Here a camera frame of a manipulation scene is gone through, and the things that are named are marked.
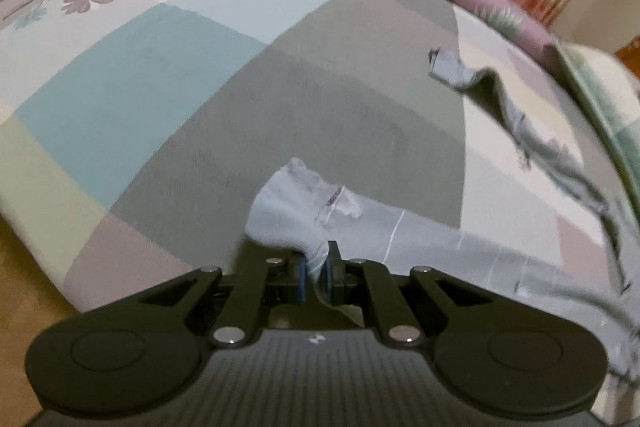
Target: green checkered pillow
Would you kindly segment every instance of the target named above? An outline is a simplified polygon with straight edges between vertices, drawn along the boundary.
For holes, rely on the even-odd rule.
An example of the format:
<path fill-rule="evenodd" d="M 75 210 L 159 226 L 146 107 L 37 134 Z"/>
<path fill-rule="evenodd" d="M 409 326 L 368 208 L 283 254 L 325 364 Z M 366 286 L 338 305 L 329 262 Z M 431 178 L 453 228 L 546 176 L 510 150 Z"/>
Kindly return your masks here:
<path fill-rule="evenodd" d="M 556 41 L 569 83 L 640 210 L 640 81 L 606 52 Z"/>

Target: wooden floor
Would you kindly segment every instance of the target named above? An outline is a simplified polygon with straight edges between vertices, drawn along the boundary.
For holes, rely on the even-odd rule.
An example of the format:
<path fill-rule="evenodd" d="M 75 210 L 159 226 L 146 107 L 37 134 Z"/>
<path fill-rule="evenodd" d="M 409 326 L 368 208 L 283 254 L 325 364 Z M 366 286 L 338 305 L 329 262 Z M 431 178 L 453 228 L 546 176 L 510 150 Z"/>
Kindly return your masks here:
<path fill-rule="evenodd" d="M 40 410 L 24 374 L 24 354 L 39 331 L 75 313 L 0 217 L 0 418 L 3 425 L 25 425 Z"/>

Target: white logo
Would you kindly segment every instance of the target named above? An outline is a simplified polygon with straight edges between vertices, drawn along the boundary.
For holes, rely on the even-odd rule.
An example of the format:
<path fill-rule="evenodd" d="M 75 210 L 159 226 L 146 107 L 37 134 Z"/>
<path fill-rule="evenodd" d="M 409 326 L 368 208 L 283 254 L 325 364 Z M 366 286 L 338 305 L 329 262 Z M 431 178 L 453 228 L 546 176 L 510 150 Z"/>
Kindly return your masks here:
<path fill-rule="evenodd" d="M 307 340 L 310 343 L 316 344 L 316 346 L 319 346 L 320 344 L 322 344 L 326 340 L 326 336 L 321 335 L 320 333 L 316 333 L 314 336 L 309 337 Z"/>

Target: bed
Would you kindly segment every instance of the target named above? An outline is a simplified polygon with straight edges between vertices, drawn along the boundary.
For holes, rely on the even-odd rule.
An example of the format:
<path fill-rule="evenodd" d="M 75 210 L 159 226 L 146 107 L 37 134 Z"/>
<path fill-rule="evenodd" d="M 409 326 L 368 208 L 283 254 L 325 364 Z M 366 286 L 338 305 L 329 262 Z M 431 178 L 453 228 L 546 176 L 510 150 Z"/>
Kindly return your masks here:
<path fill-rule="evenodd" d="M 232 272 L 252 201 L 293 157 L 622 294 L 600 216 L 528 161 L 482 92 L 428 73 L 432 50 L 496 71 L 637 235 L 552 37 L 507 0 L 2 0 L 0 14 L 0 211 L 80 311 Z M 624 377 L 594 405 L 605 425 L 640 414 Z"/>

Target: white wall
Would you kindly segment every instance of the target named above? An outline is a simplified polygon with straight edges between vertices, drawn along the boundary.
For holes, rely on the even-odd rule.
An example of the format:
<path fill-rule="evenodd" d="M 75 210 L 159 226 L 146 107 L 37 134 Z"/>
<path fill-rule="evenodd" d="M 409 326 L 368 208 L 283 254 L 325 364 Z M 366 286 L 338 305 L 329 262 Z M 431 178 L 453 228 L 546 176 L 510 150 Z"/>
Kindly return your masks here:
<path fill-rule="evenodd" d="M 612 53 L 640 34 L 640 0 L 570 0 L 550 29 Z"/>

